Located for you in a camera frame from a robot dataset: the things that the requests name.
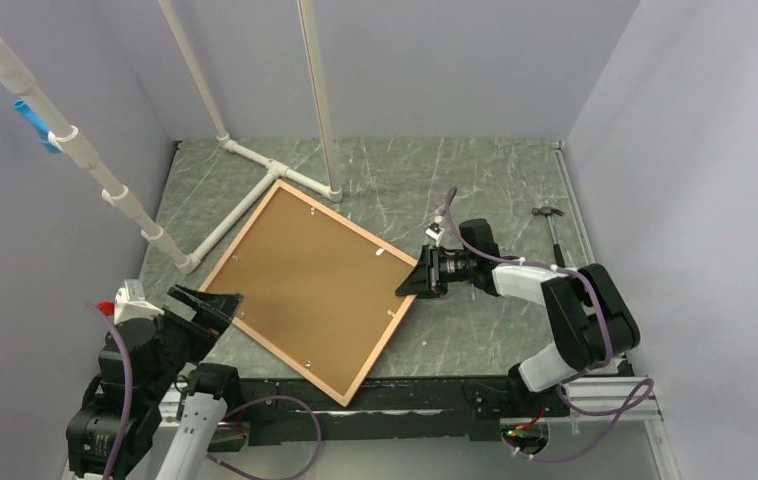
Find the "pink wooden picture frame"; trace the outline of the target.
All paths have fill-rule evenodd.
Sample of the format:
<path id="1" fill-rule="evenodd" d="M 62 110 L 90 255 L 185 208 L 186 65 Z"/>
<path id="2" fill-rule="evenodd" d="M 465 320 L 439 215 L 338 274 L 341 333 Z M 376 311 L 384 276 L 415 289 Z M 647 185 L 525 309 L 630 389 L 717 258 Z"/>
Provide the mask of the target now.
<path id="1" fill-rule="evenodd" d="M 348 406 L 414 302 L 395 290 L 415 264 L 278 180 L 201 288 L 242 294 L 234 324 Z"/>

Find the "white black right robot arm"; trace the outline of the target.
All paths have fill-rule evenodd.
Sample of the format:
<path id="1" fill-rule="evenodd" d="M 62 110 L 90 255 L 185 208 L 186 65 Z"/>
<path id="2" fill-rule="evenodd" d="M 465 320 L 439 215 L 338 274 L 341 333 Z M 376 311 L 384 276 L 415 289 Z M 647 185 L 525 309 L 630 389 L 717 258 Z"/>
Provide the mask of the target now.
<path id="1" fill-rule="evenodd" d="M 453 232 L 459 247 L 423 245 L 395 294 L 434 299 L 446 295 L 453 283 L 467 283 L 492 297 L 541 306 L 552 338 L 506 373 L 504 394 L 515 413 L 533 413 L 546 392 L 640 344 L 638 323 L 603 265 L 568 268 L 504 256 L 483 218 L 463 221 Z"/>

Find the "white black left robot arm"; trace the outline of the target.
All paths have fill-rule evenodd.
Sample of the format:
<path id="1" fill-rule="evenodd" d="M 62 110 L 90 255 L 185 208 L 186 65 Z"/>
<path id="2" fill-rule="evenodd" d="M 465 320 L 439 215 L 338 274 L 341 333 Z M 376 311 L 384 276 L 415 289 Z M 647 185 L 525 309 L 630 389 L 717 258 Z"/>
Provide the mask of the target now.
<path id="1" fill-rule="evenodd" d="M 241 409 L 237 369 L 204 359 L 232 326 L 243 295 L 181 285 L 172 286 L 168 295 L 171 304 L 121 322 L 114 318 L 116 307 L 99 303 L 91 308 L 107 334 L 99 372 L 66 428 L 68 467 L 78 478 L 128 476 L 152 448 L 162 421 L 161 401 L 188 364 L 196 368 L 188 377 L 186 400 L 203 398 L 203 407 L 219 420 Z"/>

